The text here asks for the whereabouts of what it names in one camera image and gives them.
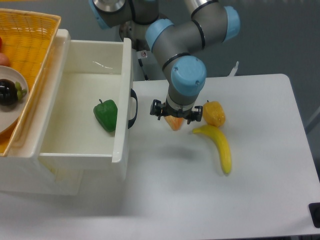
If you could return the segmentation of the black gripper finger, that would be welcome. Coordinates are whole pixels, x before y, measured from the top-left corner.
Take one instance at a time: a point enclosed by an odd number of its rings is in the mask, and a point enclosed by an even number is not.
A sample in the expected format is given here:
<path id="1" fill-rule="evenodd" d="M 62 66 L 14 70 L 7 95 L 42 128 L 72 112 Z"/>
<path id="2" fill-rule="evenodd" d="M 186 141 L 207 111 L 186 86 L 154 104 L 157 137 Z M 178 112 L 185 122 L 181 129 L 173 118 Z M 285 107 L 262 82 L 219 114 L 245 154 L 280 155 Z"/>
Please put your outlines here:
<path id="1" fill-rule="evenodd" d="M 186 116 L 187 124 L 189 125 L 191 122 L 200 122 L 203 116 L 203 106 L 198 105 L 194 107 L 195 110 L 191 110 Z"/>
<path id="2" fill-rule="evenodd" d="M 161 117 L 166 115 L 166 103 L 162 103 L 160 100 L 154 99 L 150 106 L 150 115 L 156 116 L 159 121 Z"/>

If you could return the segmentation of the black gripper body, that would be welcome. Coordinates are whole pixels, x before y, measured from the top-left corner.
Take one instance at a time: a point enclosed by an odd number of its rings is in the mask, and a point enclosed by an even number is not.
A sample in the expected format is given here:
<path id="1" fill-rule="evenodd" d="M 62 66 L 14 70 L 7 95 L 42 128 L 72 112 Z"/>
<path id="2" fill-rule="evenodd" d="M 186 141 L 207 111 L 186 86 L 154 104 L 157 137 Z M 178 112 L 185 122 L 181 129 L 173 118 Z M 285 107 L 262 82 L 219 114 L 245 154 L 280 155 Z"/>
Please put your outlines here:
<path id="1" fill-rule="evenodd" d="M 171 100 L 170 98 L 167 98 L 165 101 L 165 105 L 166 105 L 166 116 L 173 116 L 176 118 L 184 118 L 186 119 L 186 116 L 188 115 L 188 113 L 190 111 L 192 111 L 195 102 L 192 102 L 190 104 L 187 105 L 180 105 L 175 103 L 173 100 Z"/>

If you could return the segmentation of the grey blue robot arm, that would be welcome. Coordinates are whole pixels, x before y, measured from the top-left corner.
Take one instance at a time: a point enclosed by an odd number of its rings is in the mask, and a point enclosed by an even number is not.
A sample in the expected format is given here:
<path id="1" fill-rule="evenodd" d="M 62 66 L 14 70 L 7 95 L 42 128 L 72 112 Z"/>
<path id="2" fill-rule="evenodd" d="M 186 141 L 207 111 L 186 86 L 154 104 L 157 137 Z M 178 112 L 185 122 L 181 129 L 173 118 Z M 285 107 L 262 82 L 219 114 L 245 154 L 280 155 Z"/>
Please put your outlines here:
<path id="1" fill-rule="evenodd" d="M 127 37 L 135 49 L 146 44 L 169 83 L 166 100 L 154 100 L 150 114 L 201 121 L 195 102 L 205 85 L 207 69 L 194 53 L 234 38 L 241 28 L 238 12 L 217 0 L 187 0 L 190 21 L 174 25 L 162 18 L 157 0 L 91 0 L 89 6 L 102 29 L 131 24 Z"/>

